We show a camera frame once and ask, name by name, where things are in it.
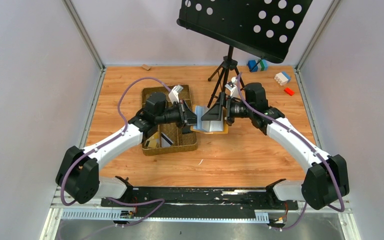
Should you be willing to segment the dark grey card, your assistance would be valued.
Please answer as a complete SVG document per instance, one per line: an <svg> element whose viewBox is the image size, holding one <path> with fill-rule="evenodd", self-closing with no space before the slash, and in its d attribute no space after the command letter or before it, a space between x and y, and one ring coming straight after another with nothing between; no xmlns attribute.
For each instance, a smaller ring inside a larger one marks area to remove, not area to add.
<svg viewBox="0 0 384 240"><path fill-rule="evenodd" d="M190 125L186 125L186 126L184 126L184 127L182 127L181 128L181 133L183 134L183 135L185 135L185 134L190 134L190 133L192 133L193 131L191 130L191 126Z"/></svg>

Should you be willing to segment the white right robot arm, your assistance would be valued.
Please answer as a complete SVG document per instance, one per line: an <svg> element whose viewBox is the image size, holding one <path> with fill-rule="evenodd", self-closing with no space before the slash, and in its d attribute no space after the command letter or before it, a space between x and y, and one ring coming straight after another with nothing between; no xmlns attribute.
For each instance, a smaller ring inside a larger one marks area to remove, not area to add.
<svg viewBox="0 0 384 240"><path fill-rule="evenodd" d="M315 210L329 207L345 211L343 197L350 192L346 160L317 147L301 134L286 116L269 105L259 82L248 83L234 96L221 93L211 108L197 112L198 125L211 122L232 125L248 118L264 135L280 144L306 172L303 181L279 180L268 186L278 201L304 201Z"/></svg>

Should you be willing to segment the white card with black stripe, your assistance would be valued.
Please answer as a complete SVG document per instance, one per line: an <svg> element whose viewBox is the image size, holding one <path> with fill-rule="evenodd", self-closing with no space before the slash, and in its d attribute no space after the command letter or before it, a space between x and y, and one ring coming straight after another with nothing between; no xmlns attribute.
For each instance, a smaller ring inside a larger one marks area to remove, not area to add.
<svg viewBox="0 0 384 240"><path fill-rule="evenodd" d="M159 139L147 139L144 143L145 148L155 149L159 146Z"/></svg>

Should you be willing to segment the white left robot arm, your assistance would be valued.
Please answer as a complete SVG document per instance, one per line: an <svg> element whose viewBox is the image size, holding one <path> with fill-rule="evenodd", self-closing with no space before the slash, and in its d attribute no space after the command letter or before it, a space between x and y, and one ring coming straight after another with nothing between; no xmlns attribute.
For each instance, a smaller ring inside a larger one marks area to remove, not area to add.
<svg viewBox="0 0 384 240"><path fill-rule="evenodd" d="M123 198L128 182L120 177L100 176L100 171L123 152L148 140L159 125L176 124L178 128L185 128L196 125L197 121L197 115L184 100L169 106L164 93L152 93L120 130L95 144L66 150L55 178L62 204L85 204L93 198ZM72 197L73 202L67 202L65 194Z"/></svg>

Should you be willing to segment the yellow leather card holder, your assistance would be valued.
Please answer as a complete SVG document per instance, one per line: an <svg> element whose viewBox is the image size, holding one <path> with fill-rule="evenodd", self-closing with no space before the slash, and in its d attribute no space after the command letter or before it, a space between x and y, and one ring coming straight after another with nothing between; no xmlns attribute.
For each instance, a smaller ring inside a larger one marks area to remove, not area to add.
<svg viewBox="0 0 384 240"><path fill-rule="evenodd" d="M225 120L201 120L201 117L209 110L206 106L193 105L193 112L197 116L197 124L190 127L190 130L202 134L223 135L228 134L229 126Z"/></svg>

